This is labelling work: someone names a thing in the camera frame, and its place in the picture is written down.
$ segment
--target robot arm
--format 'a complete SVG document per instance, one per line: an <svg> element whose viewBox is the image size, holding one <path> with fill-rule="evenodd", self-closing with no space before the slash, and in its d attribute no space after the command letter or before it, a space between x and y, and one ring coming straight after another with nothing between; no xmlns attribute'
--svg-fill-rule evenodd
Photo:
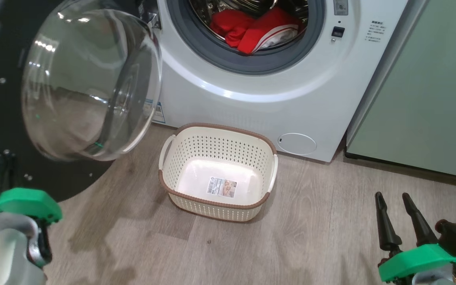
<svg viewBox="0 0 456 285"><path fill-rule="evenodd" d="M27 258L27 237L21 231L0 231L0 285L45 285L43 270Z"/></svg>
<svg viewBox="0 0 456 285"><path fill-rule="evenodd" d="M409 194L402 194L406 212L411 217L416 233L416 248L401 251L402 240L395 233L387 214L387 204L380 192L376 193L376 214L380 248L389 251L389 257L378 264L381 280L398 285L429 283L453 284L456 279L456 224L440 220L436 231L438 239L414 205Z"/></svg>
<svg viewBox="0 0 456 285"><path fill-rule="evenodd" d="M59 205L40 190L0 195L0 285L44 285L52 261L47 227L62 219Z"/></svg>

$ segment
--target brown basket rim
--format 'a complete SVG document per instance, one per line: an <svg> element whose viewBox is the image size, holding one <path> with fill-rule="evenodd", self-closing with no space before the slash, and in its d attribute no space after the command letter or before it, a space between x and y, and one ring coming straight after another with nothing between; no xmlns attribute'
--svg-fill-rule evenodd
<svg viewBox="0 0 456 285"><path fill-rule="evenodd" d="M193 128L193 127L205 127L205 128L221 129L221 130L239 132L239 133L243 133L245 135L250 135L252 137L256 137L258 139L261 139L262 141L265 141L268 144L268 146L270 146L270 148L272 150L272 154L274 154L274 155L277 154L277 150L276 150L275 146L272 144L272 142L268 138L264 137L263 135L260 135L258 133L251 132L251 131L248 131L248 130L242 130L242 129L239 129L239 128L233 128L233 127L228 127L228 126L223 126L223 125L206 124L206 123L186 124L186 125L183 125L182 127L178 128L177 131L175 132L175 135L179 135L179 133L182 132L183 130L186 130L188 128ZM207 204L207 205L210 205L210 206L224 207L224 208L230 208L230 209L250 210L250 209L254 209L254 208L257 208L257 207L261 206L264 202L266 202L268 197L270 197L270 193L267 192L261 198L261 200L259 200L255 204L251 204L251 205L233 205L233 204L212 202L212 201L209 201L209 200L199 199L197 197L193 197L193 196L186 195L186 194L177 192L175 190L172 190L170 187L168 187L166 185L165 179L163 178L163 170L161 170L161 169L158 170L158 176L159 176L159 179L160 179L161 186L163 186L163 188L169 194L181 197L183 199L192 200L192 201L197 202L197 203Z"/></svg>

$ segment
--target white washing machine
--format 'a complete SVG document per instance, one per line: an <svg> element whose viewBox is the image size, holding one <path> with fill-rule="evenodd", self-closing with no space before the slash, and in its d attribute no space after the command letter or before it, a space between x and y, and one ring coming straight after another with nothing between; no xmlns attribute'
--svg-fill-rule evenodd
<svg viewBox="0 0 456 285"><path fill-rule="evenodd" d="M252 56L213 37L188 0L158 4L163 85L155 122L251 130L282 152L328 162L407 0L309 0L299 38Z"/></svg>

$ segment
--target basket handle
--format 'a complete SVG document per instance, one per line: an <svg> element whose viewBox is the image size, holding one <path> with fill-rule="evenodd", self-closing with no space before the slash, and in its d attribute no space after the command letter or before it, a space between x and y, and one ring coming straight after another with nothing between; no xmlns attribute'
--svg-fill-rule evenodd
<svg viewBox="0 0 456 285"><path fill-rule="evenodd" d="M274 169L272 170L272 177L270 178L270 185L268 186L268 193L274 188L274 182L276 181L277 176L277 165L279 164L279 159L277 159L277 154L274 155Z"/></svg>
<svg viewBox="0 0 456 285"><path fill-rule="evenodd" d="M175 139L175 135L171 135L166 141L165 144L163 145L163 148L161 148L161 153L160 153L160 161L159 161L159 170L163 170L163 162L165 161L165 153L168 150L168 146L170 146L170 143Z"/></svg>

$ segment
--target metal robot arm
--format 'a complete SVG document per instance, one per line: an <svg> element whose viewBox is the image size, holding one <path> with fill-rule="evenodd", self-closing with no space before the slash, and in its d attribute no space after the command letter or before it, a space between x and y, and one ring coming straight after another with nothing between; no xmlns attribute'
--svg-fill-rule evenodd
<svg viewBox="0 0 456 285"><path fill-rule="evenodd" d="M27 237L15 229L0 231L0 285L45 285L42 269L27 259Z"/></svg>
<svg viewBox="0 0 456 285"><path fill-rule="evenodd" d="M40 190L0 195L0 285L44 285L52 261L47 228L62 219L59 205Z"/></svg>

